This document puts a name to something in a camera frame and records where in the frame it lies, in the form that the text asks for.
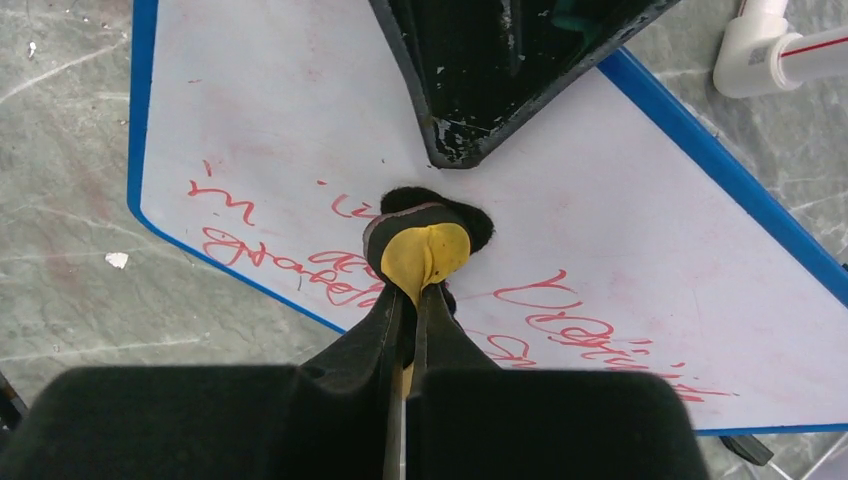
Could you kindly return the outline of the yellow black eraser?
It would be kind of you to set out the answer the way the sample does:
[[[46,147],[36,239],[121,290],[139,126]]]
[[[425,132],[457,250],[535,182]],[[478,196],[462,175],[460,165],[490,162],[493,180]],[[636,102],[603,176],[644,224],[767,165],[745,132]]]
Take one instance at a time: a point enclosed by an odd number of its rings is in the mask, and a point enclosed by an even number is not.
[[[414,306],[484,248],[495,231],[482,209],[418,186],[385,193],[380,215],[363,232],[363,253],[378,278]]]

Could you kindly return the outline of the blue framed whiteboard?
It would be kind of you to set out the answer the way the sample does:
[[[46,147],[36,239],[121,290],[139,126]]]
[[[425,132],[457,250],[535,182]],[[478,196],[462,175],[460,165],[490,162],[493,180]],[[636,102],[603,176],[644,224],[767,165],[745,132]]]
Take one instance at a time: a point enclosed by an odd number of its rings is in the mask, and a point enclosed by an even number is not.
[[[365,1],[137,1],[128,204],[336,330],[362,234],[423,186],[493,239],[450,279],[499,365],[655,373],[705,434],[847,426],[847,273],[626,51],[470,170],[428,160]]]

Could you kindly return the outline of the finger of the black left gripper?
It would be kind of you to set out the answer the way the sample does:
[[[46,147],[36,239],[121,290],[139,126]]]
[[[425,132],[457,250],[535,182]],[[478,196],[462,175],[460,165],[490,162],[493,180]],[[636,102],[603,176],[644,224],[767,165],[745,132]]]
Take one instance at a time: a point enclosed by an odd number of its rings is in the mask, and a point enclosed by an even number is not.
[[[432,165],[471,169],[676,0],[387,0],[370,6]]]

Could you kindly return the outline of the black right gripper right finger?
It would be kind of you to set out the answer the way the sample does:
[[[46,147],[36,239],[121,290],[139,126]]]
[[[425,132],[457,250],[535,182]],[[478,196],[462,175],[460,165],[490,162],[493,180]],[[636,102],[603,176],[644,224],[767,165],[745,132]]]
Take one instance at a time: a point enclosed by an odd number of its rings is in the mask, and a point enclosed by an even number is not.
[[[418,306],[406,406],[410,479],[705,479],[687,411],[656,375],[503,369],[453,320]]]

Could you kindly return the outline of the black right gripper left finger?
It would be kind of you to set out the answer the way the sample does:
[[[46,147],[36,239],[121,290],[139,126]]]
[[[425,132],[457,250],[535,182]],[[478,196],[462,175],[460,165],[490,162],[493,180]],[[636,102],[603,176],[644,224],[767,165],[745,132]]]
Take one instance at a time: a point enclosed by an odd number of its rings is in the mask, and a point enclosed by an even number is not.
[[[404,295],[301,365],[97,366],[38,396],[5,479],[380,479]]]

